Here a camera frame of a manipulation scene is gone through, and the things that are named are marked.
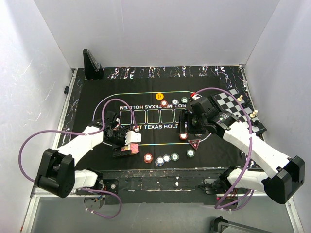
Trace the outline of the green chips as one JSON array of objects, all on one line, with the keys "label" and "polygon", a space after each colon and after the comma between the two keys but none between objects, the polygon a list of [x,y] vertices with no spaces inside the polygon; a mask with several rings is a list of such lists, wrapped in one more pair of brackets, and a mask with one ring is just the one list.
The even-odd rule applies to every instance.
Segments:
[{"label": "green chips", "polygon": [[188,98],[186,98],[186,97],[182,97],[182,98],[181,98],[181,102],[184,103],[184,104],[187,104],[188,101],[189,101],[189,100],[188,100]]}]

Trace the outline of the blue chips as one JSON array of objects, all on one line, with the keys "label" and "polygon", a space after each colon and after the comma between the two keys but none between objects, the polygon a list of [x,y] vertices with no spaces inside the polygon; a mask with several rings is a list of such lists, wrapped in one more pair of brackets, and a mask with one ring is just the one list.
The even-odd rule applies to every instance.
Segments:
[{"label": "blue chips", "polygon": [[178,103],[179,103],[179,101],[178,101],[177,99],[173,99],[173,100],[172,100],[172,104],[173,104],[173,105],[177,105]]}]

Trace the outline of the red playing card box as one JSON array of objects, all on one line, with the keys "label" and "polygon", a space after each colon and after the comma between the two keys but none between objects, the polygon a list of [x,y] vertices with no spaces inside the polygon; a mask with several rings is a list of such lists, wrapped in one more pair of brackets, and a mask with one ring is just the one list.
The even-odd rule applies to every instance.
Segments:
[{"label": "red playing card box", "polygon": [[137,153],[139,153],[139,144],[137,143],[130,143],[121,148],[121,156],[135,155]]}]

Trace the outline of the red chips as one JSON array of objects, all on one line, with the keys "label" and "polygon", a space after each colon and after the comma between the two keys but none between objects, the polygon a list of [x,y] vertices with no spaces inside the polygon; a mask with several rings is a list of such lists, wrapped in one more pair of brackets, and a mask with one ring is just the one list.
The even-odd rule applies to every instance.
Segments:
[{"label": "red chips", "polygon": [[188,138],[188,134],[187,134],[187,133],[181,133],[181,134],[179,135],[179,138],[180,138],[181,140],[186,140],[186,139]]},{"label": "red chips", "polygon": [[165,108],[165,107],[168,106],[168,102],[167,102],[166,100],[162,100],[162,101],[160,102],[160,106],[161,106],[162,108]]}]

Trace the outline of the red triangular acrylic marker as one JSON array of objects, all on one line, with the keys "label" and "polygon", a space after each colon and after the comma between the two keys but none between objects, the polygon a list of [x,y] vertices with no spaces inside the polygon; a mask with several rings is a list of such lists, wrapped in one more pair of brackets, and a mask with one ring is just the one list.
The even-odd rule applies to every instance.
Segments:
[{"label": "red triangular acrylic marker", "polygon": [[198,150],[200,139],[189,140],[188,143],[193,147],[194,150]]}]

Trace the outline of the yellow round dealer button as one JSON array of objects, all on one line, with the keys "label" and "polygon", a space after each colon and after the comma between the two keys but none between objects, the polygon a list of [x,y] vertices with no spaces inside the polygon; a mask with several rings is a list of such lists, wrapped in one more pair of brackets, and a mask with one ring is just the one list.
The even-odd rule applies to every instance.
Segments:
[{"label": "yellow round dealer button", "polygon": [[155,98],[156,98],[157,100],[163,100],[163,99],[164,99],[164,95],[163,95],[162,93],[157,93],[157,94],[155,95]]}]

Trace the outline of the red poker chip stack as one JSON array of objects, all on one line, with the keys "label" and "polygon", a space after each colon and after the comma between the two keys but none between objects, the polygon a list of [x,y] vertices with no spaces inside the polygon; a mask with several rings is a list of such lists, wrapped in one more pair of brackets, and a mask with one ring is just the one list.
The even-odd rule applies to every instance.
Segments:
[{"label": "red poker chip stack", "polygon": [[147,153],[144,155],[144,162],[145,163],[149,164],[152,162],[152,160],[153,160],[153,156],[151,154]]}]

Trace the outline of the blue poker chip stack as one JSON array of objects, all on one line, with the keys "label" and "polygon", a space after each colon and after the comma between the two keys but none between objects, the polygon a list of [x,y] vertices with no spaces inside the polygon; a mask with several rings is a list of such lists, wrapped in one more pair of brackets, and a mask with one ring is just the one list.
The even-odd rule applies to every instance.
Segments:
[{"label": "blue poker chip stack", "polygon": [[155,160],[155,165],[156,166],[163,166],[165,163],[163,157],[157,157],[157,159]]}]

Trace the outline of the blue chip aside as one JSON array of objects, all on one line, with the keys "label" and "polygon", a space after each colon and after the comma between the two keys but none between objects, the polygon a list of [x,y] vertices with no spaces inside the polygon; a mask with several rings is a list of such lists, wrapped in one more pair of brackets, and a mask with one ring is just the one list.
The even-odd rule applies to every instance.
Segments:
[{"label": "blue chip aside", "polygon": [[165,154],[164,156],[163,156],[163,160],[164,160],[164,162],[169,162],[170,160],[171,160],[171,157],[170,157],[170,155],[167,155],[167,154]]}]

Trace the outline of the green poker chip stack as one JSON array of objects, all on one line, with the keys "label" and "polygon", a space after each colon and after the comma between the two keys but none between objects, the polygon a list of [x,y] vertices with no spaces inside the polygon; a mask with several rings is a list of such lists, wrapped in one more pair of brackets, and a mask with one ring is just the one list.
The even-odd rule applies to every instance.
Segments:
[{"label": "green poker chip stack", "polygon": [[178,161],[179,160],[179,155],[177,153],[172,153],[171,154],[171,160],[172,161]]}]

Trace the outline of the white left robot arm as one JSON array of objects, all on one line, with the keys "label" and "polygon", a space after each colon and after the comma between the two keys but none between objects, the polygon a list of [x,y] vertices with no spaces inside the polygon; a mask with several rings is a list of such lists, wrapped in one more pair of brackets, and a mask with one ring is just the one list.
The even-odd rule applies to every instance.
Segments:
[{"label": "white left robot arm", "polygon": [[103,190],[102,175],[92,169],[76,170],[77,163],[95,146],[107,141],[117,147],[125,146],[129,126],[121,126],[121,117],[108,111],[104,120],[98,119],[67,144],[43,152],[35,185],[61,198],[74,189],[87,188],[92,194]]}]

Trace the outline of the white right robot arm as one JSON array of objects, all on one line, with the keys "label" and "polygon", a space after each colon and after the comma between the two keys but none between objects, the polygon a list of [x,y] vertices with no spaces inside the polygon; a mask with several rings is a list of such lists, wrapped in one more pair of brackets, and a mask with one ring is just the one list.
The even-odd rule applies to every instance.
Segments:
[{"label": "white right robot arm", "polygon": [[190,101],[190,109],[180,111],[178,130],[180,134],[206,131],[216,134],[262,169],[257,172],[249,171],[247,166],[242,169],[229,166],[217,181],[207,186],[210,191],[222,190],[229,194],[236,188],[256,190],[285,204],[304,183],[305,162],[299,156],[290,157],[268,145],[252,131],[253,125],[257,122],[240,121],[237,113],[221,110],[210,98],[198,97]]}]

